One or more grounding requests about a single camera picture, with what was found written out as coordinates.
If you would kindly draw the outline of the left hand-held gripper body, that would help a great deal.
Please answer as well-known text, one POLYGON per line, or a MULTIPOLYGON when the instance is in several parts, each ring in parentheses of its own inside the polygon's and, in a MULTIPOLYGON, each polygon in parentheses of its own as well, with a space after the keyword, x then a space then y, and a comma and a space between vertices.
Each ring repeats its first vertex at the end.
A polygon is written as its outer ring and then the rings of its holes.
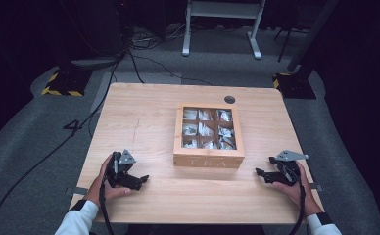
POLYGON ((127 150, 123 152, 113 152, 112 159, 107 166, 107 179, 109 184, 115 188, 116 186, 121 186, 123 180, 132 180, 132 175, 129 175, 128 171, 135 163, 136 160, 127 150))

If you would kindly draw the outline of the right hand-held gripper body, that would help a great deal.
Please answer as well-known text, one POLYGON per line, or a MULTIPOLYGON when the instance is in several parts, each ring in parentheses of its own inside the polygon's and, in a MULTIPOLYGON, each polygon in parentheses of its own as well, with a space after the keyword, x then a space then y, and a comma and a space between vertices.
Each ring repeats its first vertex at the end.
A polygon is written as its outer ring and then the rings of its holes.
POLYGON ((277 168, 285 178, 287 185, 293 186, 301 178, 297 161, 306 160, 308 157, 307 154, 283 150, 274 158, 277 168))

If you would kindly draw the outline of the wooden tea box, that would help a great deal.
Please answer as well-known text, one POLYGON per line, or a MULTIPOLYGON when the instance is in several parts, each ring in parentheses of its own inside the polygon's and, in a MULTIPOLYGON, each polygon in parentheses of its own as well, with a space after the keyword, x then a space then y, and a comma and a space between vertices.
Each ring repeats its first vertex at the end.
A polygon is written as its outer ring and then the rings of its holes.
POLYGON ((216 168, 238 168, 245 159, 242 132, 239 121, 238 109, 235 105, 209 104, 209 103, 181 103, 177 108, 175 136, 173 148, 173 164, 175 166, 189 167, 216 167, 216 168), (232 112, 235 130, 236 150, 218 149, 191 149, 183 148, 182 142, 182 116, 185 107, 200 109, 227 109, 232 112))

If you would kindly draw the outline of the person's right hand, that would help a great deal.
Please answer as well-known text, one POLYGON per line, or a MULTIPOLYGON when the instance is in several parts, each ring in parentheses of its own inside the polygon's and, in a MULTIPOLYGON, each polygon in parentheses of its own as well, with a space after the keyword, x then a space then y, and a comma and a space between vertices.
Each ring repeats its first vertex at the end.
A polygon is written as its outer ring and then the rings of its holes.
POLYGON ((323 212, 315 200, 304 167, 297 163, 300 170, 301 180, 294 186, 287 186, 280 182, 272 183, 272 187, 285 194, 299 208, 304 209, 304 217, 323 212))

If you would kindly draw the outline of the person's left hand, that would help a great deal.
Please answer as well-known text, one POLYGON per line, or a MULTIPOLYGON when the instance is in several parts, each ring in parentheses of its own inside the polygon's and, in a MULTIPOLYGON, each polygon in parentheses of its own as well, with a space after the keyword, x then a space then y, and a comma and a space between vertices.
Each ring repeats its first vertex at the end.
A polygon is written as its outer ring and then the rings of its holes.
POLYGON ((96 178, 93 180, 91 186, 89 187, 87 193, 83 196, 83 200, 87 200, 90 202, 93 202, 98 207, 101 206, 100 204, 100 189, 101 184, 104 184, 104 197, 107 200, 119 198, 122 196, 125 196, 131 192, 129 188, 124 187, 116 187, 112 188, 108 182, 104 181, 105 171, 108 165, 108 162, 112 156, 108 156, 105 161, 102 163, 99 174, 96 176, 96 178))

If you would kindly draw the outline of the group of tea packets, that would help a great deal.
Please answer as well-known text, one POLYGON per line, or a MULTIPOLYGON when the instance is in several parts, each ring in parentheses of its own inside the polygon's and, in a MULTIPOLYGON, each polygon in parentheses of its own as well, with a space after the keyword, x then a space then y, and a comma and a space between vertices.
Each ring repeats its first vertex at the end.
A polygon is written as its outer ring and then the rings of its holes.
POLYGON ((230 110, 185 107, 182 120, 183 148, 237 149, 233 115, 230 110))

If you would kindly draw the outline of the black yellow striped stand base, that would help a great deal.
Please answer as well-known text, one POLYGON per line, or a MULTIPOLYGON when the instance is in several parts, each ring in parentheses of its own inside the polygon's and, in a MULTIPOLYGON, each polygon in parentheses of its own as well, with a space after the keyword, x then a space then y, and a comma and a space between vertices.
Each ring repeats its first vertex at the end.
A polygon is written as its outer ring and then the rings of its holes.
POLYGON ((81 97, 85 94, 91 74, 91 70, 63 71, 57 69, 50 76, 41 94, 81 97))
POLYGON ((309 81, 298 78, 294 73, 276 73, 272 77, 272 84, 284 99, 315 99, 309 81))

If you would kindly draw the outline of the black tripod legs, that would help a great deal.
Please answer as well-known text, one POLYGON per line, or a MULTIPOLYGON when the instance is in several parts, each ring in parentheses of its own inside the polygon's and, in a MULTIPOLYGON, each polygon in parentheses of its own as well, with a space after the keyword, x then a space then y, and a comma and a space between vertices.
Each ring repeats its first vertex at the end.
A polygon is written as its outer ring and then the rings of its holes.
MULTIPOLYGON (((276 41, 283 31, 284 31, 283 28, 280 28, 279 31, 277 32, 277 34, 274 36, 273 40, 276 41)), ((291 37, 291 34, 293 32, 294 32, 293 28, 290 28, 290 29, 286 30, 286 36, 285 36, 285 39, 283 41, 283 44, 282 44, 282 47, 281 47, 281 50, 280 50, 280 53, 279 53, 279 56, 278 56, 278 59, 277 59, 278 63, 281 62, 282 57, 284 55, 284 52, 285 52, 285 50, 286 50, 286 48, 287 48, 288 45, 298 46, 298 43, 291 43, 290 42, 290 37, 291 37)))

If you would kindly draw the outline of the dark slanted metal post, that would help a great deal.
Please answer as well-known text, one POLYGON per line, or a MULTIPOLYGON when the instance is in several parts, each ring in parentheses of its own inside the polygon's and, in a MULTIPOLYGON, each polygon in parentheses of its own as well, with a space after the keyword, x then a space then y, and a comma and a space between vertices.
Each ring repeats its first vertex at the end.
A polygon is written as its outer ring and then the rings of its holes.
POLYGON ((300 46, 299 51, 293 56, 289 65, 287 66, 288 71, 294 71, 299 65, 303 58, 306 56, 307 51, 311 47, 312 42, 315 40, 324 24, 328 20, 332 11, 335 9, 339 0, 328 0, 327 3, 322 8, 321 12, 318 14, 315 22, 312 24, 309 33, 307 34, 305 41, 300 46))

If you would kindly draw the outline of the white metal stand frame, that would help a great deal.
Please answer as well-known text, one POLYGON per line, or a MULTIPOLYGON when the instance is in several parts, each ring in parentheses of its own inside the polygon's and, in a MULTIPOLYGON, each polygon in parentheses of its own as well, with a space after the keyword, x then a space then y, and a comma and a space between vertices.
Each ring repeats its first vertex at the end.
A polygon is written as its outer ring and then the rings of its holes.
POLYGON ((187 0, 185 13, 185 34, 181 54, 184 57, 190 55, 191 20, 193 17, 243 19, 255 21, 253 29, 247 32, 247 37, 251 45, 254 58, 260 60, 262 58, 262 54, 257 42, 257 33, 265 3, 266 0, 260 0, 259 3, 227 3, 187 0))

